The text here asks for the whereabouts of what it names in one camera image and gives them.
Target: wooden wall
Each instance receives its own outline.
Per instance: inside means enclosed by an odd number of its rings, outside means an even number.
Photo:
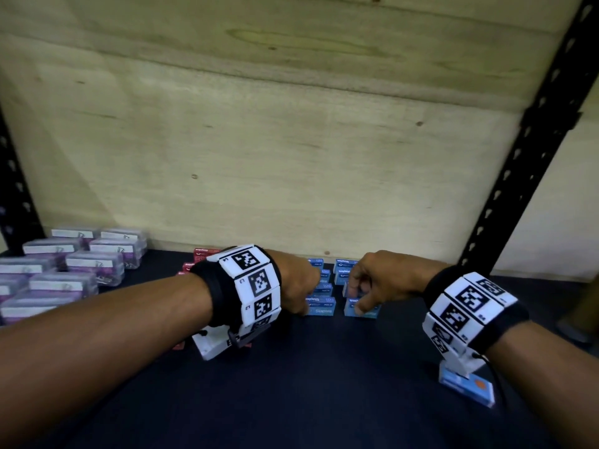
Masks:
[[[0,102],[45,226],[454,261],[579,2],[0,0]]]

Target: skin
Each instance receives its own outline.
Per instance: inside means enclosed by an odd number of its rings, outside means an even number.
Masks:
[[[320,271],[269,251],[281,271],[281,306],[308,310]],[[447,265],[387,251],[366,254],[350,293],[368,292],[356,312],[422,293]],[[115,290],[28,318],[0,331],[0,447],[33,438],[114,389],[212,317],[204,282],[181,275]],[[599,441],[599,360],[542,327],[521,323],[486,353],[566,447]]]

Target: black metal post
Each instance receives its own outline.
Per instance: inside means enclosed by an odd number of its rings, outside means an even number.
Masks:
[[[24,242],[45,237],[1,111],[0,230],[9,255],[23,255]]]
[[[565,34],[534,103],[460,256],[490,273],[565,135],[573,129],[599,72],[599,0],[582,4]]]

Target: black cable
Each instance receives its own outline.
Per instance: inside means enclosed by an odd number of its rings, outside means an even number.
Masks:
[[[501,401],[503,402],[503,407],[507,411],[507,399],[505,398],[505,392],[503,390],[503,386],[501,385],[501,381],[499,380],[499,375],[497,375],[497,372],[495,371],[495,369],[493,368],[493,366],[491,365],[491,363],[489,362],[489,360],[486,357],[484,357],[483,355],[480,355],[478,353],[473,353],[472,357],[474,357],[476,359],[482,359],[485,362],[485,364],[487,364],[487,366],[489,367],[490,373],[491,373],[491,375],[493,375],[493,379],[495,380],[495,383],[497,384],[497,388],[499,389],[499,395],[501,396]]]

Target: qr code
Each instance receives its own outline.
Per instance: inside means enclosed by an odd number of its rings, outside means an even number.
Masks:
[[[250,281],[251,290],[254,293],[254,297],[263,294],[270,290],[270,282],[268,281],[268,276],[266,275],[266,270],[261,269],[260,271],[256,271],[253,274],[247,276],[247,279]]]
[[[254,255],[252,255],[249,250],[244,250],[233,255],[233,261],[237,263],[237,266],[239,266],[243,271],[257,266],[260,263],[260,261]]]
[[[444,328],[439,326],[437,323],[433,323],[432,330],[443,340],[443,342],[445,342],[447,345],[451,345],[451,342],[453,341],[453,336],[449,332],[444,330]]]
[[[489,279],[481,279],[481,280],[477,281],[476,283],[478,285],[480,285],[481,288],[483,288],[485,291],[492,294],[493,296],[499,296],[500,294],[505,293],[505,290],[503,288],[499,287],[498,285],[495,285]]]
[[[483,307],[483,305],[487,304],[490,298],[485,296],[482,292],[476,290],[476,288],[472,285],[469,285],[460,293],[456,294],[455,299],[464,304],[467,309],[475,312]]]
[[[437,349],[439,350],[439,352],[444,355],[445,353],[447,353],[449,350],[447,349],[447,347],[445,346],[445,344],[441,341],[441,339],[439,339],[439,336],[432,336],[431,337],[432,343],[435,344],[435,346],[437,347]]]
[[[267,324],[270,321],[271,317],[272,317],[272,315],[269,315],[268,317],[263,318],[260,321],[257,321],[256,323],[252,324],[251,330],[256,331],[259,327],[264,326],[265,324]]]
[[[254,302],[254,317],[256,319],[264,317],[273,310],[273,295],[269,294]]]
[[[448,305],[439,317],[455,332],[460,332],[470,321],[470,318],[453,304]]]

